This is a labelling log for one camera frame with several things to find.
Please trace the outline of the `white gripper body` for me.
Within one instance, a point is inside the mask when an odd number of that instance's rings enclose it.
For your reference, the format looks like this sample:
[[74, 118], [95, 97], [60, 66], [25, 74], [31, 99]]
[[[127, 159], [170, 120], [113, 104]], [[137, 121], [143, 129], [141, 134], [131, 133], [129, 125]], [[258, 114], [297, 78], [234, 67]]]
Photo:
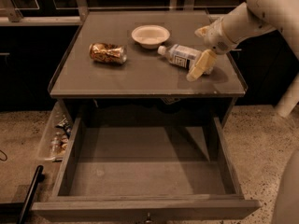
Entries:
[[225, 54], [238, 45], [236, 42], [236, 21], [223, 16], [207, 27], [204, 38], [207, 48], [217, 54]]

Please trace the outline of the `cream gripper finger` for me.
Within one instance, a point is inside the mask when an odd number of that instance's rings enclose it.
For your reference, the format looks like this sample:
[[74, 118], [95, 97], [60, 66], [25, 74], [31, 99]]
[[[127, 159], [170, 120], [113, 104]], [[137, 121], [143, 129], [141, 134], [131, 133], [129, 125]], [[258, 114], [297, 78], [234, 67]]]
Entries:
[[206, 37], [209, 31], [209, 26], [203, 26], [201, 28], [198, 28], [194, 31], [194, 33], [198, 36], [198, 37]]
[[211, 50], [206, 49], [201, 52], [200, 56], [195, 60], [194, 64], [190, 67], [186, 76], [190, 82], [195, 81], [201, 75], [205, 73], [210, 67], [212, 67], [217, 60], [217, 54]]

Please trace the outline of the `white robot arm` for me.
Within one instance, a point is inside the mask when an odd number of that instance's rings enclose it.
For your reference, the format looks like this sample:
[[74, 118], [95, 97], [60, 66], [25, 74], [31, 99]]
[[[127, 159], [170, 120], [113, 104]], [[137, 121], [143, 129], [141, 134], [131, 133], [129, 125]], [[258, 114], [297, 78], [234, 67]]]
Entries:
[[204, 39], [206, 49], [195, 61], [187, 79], [195, 81], [214, 66], [219, 55], [242, 41], [277, 30], [299, 59], [299, 0], [246, 0], [230, 13], [194, 33]]

